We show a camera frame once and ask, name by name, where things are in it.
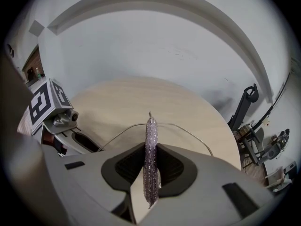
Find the purple glitter lure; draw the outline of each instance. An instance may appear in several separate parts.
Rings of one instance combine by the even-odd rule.
[[[143,190],[150,207],[158,199],[158,170],[157,170],[157,142],[158,126],[156,120],[149,113],[145,135],[145,162],[143,167]]]

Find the floor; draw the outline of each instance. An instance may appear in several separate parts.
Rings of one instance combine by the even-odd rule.
[[[264,165],[256,166],[254,164],[251,164],[250,166],[246,167],[243,169],[244,165],[247,165],[250,163],[251,160],[249,158],[245,159],[242,163],[241,171],[252,177],[254,180],[258,181],[261,185],[267,186],[267,180],[265,179],[266,177],[266,172]]]

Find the cable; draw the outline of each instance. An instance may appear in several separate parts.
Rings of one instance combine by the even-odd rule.
[[[200,141],[209,151],[210,155],[213,156],[212,151],[210,150],[210,148],[207,146],[207,144],[205,142],[203,142],[200,138],[198,138],[197,136],[193,135],[191,132],[185,130],[184,128],[176,125],[176,124],[172,124],[172,123],[157,123],[158,125],[170,125],[170,126],[176,126],[177,128],[180,128],[181,130],[187,132],[188,134],[190,134],[191,136],[193,136],[195,139],[197,139],[198,141]],[[122,133],[126,132],[128,129],[131,129],[134,126],[142,126],[142,125],[146,125],[146,123],[139,123],[139,124],[135,124],[135,125],[131,125],[128,128],[124,129],[122,132],[120,132],[119,134],[117,134],[116,136],[114,136],[111,140],[109,140],[106,144],[104,144],[104,146],[100,147],[97,151],[101,151],[102,149],[104,149],[105,146],[107,146],[111,141],[113,141],[114,139],[116,139],[117,137],[119,137]]]

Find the round wooden table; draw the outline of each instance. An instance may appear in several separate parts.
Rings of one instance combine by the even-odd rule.
[[[182,86],[161,79],[132,77],[98,83],[77,94],[71,103],[79,112],[79,128],[101,145],[133,124],[146,123],[151,111],[157,122],[188,130],[210,147],[214,157],[240,170],[238,147],[226,121],[207,101]],[[134,146],[144,140],[145,126],[133,127],[105,150]],[[159,125],[158,142],[210,155],[201,142],[174,126]],[[137,222],[148,211],[142,182],[141,171],[131,187]]]

